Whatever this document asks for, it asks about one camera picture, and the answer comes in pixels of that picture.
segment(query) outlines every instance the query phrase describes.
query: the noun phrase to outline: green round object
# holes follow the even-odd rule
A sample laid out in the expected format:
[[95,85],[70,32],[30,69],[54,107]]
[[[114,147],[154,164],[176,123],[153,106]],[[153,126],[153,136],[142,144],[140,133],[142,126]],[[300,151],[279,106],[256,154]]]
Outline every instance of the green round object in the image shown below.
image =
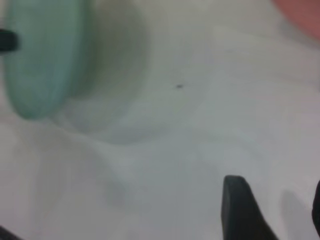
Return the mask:
[[18,35],[19,49],[4,56],[5,88],[21,117],[53,114],[85,75],[89,2],[8,1],[5,27]]

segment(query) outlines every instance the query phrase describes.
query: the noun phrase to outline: black object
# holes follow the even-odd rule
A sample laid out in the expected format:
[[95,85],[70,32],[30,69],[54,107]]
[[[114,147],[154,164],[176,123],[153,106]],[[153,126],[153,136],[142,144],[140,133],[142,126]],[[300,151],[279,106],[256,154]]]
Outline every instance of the black object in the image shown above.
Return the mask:
[[278,240],[241,176],[224,178],[221,220],[224,240]]
[[312,206],[312,220],[318,235],[320,236],[320,181],[316,186],[315,196]]
[[0,226],[0,240],[21,240],[21,238]]
[[0,54],[18,49],[18,36],[12,31],[0,29]]

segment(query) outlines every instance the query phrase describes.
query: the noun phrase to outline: white background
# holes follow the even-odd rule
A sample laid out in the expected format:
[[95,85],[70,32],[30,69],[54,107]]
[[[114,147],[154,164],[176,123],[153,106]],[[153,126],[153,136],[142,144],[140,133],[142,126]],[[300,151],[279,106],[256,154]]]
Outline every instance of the white background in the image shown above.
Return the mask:
[[320,45],[270,0],[96,0],[98,86],[45,122],[0,101],[0,225],[26,240],[222,240],[225,175],[317,240]]

